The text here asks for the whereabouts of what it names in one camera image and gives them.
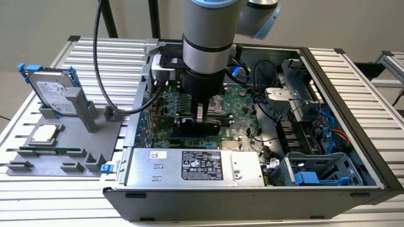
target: power supply label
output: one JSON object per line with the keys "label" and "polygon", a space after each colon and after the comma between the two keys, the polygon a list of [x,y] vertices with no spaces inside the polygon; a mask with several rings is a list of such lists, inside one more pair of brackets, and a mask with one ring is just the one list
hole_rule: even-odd
{"label": "power supply label", "polygon": [[223,181],[219,151],[183,151],[182,178],[191,181]]}

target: capacitor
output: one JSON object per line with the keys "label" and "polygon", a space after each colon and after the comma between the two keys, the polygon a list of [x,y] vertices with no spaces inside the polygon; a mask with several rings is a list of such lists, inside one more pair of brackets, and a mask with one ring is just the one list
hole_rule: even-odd
{"label": "capacitor", "polygon": [[247,128],[246,135],[247,135],[247,138],[251,138],[251,128]]}
{"label": "capacitor", "polygon": [[240,92],[239,92],[239,96],[240,96],[240,97],[246,97],[246,95],[247,95],[246,91],[240,91]]}
{"label": "capacitor", "polygon": [[248,110],[250,110],[250,107],[247,105],[242,106],[242,110],[243,112],[247,114],[248,113]]}

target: black metal stand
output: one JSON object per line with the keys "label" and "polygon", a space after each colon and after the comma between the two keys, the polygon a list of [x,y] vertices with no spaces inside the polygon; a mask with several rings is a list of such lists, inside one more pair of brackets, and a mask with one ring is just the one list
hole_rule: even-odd
{"label": "black metal stand", "polygon": [[110,38],[118,38],[119,33],[118,33],[116,27],[115,27],[115,20],[114,20],[110,0],[104,0],[103,4],[104,4],[103,5],[103,18],[104,18],[104,22],[106,22],[108,36],[110,36]]}
{"label": "black metal stand", "polygon": [[150,15],[151,15],[151,25],[152,25],[152,37],[160,39],[160,16],[159,16],[159,2],[158,0],[150,1]]}

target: yellow wire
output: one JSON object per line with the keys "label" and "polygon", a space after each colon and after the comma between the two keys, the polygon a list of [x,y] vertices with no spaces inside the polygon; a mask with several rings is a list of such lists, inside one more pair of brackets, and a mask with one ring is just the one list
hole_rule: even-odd
{"label": "yellow wire", "polygon": [[346,136],[342,135],[338,131],[335,131],[335,134],[338,134],[344,140],[347,140]]}

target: green circuit board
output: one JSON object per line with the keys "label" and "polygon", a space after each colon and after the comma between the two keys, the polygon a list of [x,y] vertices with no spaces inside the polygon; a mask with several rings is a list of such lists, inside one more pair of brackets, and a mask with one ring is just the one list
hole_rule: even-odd
{"label": "green circuit board", "polygon": [[247,93],[247,89],[242,86],[231,85],[226,94],[215,96],[210,103],[211,114],[234,115],[234,123],[230,127],[222,127],[216,136],[207,137],[178,137],[179,130],[175,127],[176,113],[191,113],[191,97],[180,94],[175,86],[170,86],[158,102],[156,115],[154,116],[154,147],[155,148],[202,148],[218,149],[226,140],[238,141],[242,151],[254,151],[262,149],[260,143],[250,144],[251,139],[247,137],[247,129],[251,132],[259,127],[256,115],[252,114],[252,97]]}

